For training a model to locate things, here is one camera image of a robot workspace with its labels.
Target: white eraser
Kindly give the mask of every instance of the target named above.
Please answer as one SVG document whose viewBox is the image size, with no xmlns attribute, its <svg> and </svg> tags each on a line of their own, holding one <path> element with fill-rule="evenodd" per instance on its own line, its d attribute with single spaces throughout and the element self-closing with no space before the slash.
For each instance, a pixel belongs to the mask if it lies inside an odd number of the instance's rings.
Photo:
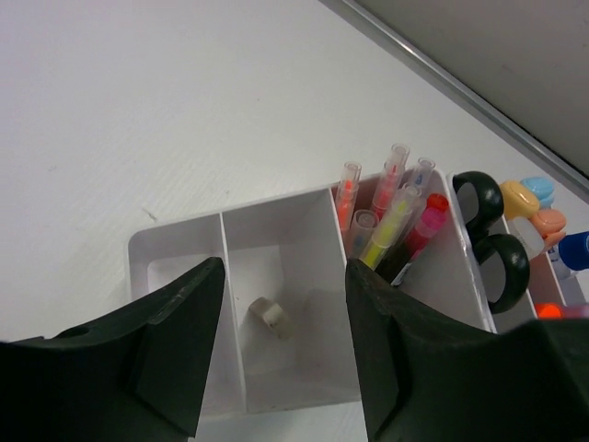
<svg viewBox="0 0 589 442">
<path fill-rule="evenodd" d="M 284 310 L 275 302 L 265 297 L 259 297 L 249 306 L 249 310 L 278 336 L 289 339 L 295 334 L 295 326 Z"/>
</svg>

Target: orange highlighter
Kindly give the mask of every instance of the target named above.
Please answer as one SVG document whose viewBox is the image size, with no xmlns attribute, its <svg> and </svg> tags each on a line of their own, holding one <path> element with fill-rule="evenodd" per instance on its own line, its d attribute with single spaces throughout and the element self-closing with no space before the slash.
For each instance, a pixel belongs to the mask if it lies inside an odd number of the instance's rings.
<svg viewBox="0 0 589 442">
<path fill-rule="evenodd" d="M 340 185 L 335 196 L 335 208 L 338 213 L 341 237 L 345 238 L 352 221 L 353 208 L 356 205 L 358 184 L 362 166 L 354 161 L 343 165 Z"/>
</svg>

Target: yellow highlighter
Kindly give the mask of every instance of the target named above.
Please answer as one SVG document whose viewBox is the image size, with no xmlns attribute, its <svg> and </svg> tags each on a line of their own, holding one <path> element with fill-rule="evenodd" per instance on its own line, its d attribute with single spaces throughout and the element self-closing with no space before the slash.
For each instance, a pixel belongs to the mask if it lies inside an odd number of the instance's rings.
<svg viewBox="0 0 589 442">
<path fill-rule="evenodd" d="M 375 233 L 360 255 L 360 260 L 371 269 L 380 263 L 385 252 L 395 242 L 405 227 L 413 208 L 413 202 L 419 198 L 421 191 L 413 185 L 405 185 L 398 192 L 390 208 L 378 224 Z"/>
</svg>

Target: black scissors handle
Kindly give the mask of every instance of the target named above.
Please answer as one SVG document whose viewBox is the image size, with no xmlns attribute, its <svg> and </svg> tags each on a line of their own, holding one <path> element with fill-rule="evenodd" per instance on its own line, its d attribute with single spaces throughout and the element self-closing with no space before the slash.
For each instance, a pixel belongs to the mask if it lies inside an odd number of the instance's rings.
<svg viewBox="0 0 589 442">
<path fill-rule="evenodd" d="M 512 235 L 499 233 L 481 238 L 472 249 L 479 264 L 497 253 L 505 269 L 505 287 L 501 296 L 495 302 L 487 299 L 491 313 L 503 313 L 515 306 L 530 281 L 530 262 L 522 243 Z"/>
<path fill-rule="evenodd" d="M 455 175 L 452 184 L 456 192 L 466 184 L 476 195 L 477 213 L 465 224 L 472 249 L 479 265 L 497 253 L 505 269 L 505 286 L 499 299 L 487 300 L 491 313 L 502 313 L 512 308 L 524 295 L 530 279 L 530 263 L 524 246 L 516 237 L 507 234 L 489 235 L 489 229 L 503 215 L 503 197 L 497 182 L 486 173 L 476 170 Z"/>
<path fill-rule="evenodd" d="M 499 184 L 486 173 L 477 170 L 459 173 L 452 179 L 454 191 L 470 184 L 477 195 L 478 212 L 465 224 L 470 240 L 474 243 L 478 238 L 486 237 L 489 228 L 503 215 L 503 196 Z"/>
</svg>

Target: yellow cap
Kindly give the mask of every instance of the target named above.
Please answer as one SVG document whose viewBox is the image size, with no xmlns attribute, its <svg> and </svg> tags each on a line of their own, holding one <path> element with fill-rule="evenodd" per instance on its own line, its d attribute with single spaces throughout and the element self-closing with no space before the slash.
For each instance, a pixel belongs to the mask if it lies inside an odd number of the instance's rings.
<svg viewBox="0 0 589 442">
<path fill-rule="evenodd" d="M 513 219 L 516 216 L 530 218 L 540 210 L 540 201 L 522 183 L 514 180 L 504 182 L 501 186 L 505 217 Z"/>
</svg>

